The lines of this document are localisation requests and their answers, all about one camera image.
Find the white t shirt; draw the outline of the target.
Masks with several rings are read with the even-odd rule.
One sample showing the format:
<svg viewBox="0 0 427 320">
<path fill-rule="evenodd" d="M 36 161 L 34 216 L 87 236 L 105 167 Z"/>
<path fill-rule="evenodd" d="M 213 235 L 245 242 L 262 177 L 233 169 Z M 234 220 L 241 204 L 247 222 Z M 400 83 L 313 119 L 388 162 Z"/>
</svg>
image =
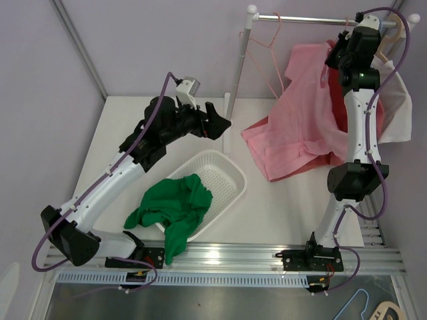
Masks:
<svg viewBox="0 0 427 320">
<path fill-rule="evenodd" d="M 379 100 L 382 104 L 382 129 L 378 142 L 401 143 L 412 138 L 412 99 L 399 72 L 383 86 Z"/>
</svg>

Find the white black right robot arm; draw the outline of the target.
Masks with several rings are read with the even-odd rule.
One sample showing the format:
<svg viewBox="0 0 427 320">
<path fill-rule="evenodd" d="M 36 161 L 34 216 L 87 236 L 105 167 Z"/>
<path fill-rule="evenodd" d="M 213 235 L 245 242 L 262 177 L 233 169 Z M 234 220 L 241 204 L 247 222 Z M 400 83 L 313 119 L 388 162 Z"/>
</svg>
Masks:
<svg viewBox="0 0 427 320">
<path fill-rule="evenodd" d="M 377 27 L 358 25 L 343 32 L 325 64 L 338 71 L 348 120 L 348 150 L 343 164 L 328 173 L 330 201 L 320 226 L 303 254 L 312 270 L 332 264 L 342 270 L 340 227 L 346 215 L 385 182 L 389 168 L 381 163 L 377 147 L 376 111 L 380 73 L 372 67 L 381 37 Z"/>
</svg>

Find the green t shirt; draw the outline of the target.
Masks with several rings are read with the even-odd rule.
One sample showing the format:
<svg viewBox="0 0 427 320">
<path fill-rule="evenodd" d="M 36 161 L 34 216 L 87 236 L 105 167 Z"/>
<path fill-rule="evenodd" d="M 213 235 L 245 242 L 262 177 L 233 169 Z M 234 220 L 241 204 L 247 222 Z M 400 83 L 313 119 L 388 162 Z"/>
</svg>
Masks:
<svg viewBox="0 0 427 320">
<path fill-rule="evenodd" d="M 165 264 L 186 250 L 187 240 L 199 227 L 208 212 L 213 195 L 199 175 L 181 179 L 163 179 L 150 187 L 141 203 L 127 217 L 125 229 L 161 223 L 165 230 Z"/>
</svg>

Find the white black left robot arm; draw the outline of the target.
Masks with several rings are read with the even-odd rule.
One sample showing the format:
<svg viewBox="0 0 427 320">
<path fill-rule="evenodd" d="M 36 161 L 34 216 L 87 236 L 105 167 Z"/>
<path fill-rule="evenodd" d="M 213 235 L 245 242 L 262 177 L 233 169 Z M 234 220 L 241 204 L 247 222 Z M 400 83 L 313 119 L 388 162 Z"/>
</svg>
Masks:
<svg viewBox="0 0 427 320">
<path fill-rule="evenodd" d="M 120 258 L 128 267 L 137 267 L 143 261 L 142 242 L 127 231 L 95 230 L 95 222 L 129 185 L 165 156 L 167 145 L 187 134 L 216 140 L 230 125 L 211 102 L 201 110 L 180 99 L 153 98 L 144 118 L 93 184 L 60 208 L 49 205 L 41 212 L 48 240 L 76 267 L 95 257 Z"/>
</svg>

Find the beige wooden hanger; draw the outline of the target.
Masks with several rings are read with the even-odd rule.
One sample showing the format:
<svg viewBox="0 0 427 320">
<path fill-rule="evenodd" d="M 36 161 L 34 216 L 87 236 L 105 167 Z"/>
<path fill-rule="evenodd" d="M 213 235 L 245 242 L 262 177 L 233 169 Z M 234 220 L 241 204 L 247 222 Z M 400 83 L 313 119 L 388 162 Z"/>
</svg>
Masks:
<svg viewBox="0 0 427 320">
<path fill-rule="evenodd" d="M 390 14 L 386 21 L 395 22 L 396 26 L 382 38 L 376 52 L 377 58 L 383 63 L 387 63 L 390 58 L 393 58 L 399 46 L 403 43 L 403 35 L 406 34 L 403 21 L 397 14 Z"/>
</svg>

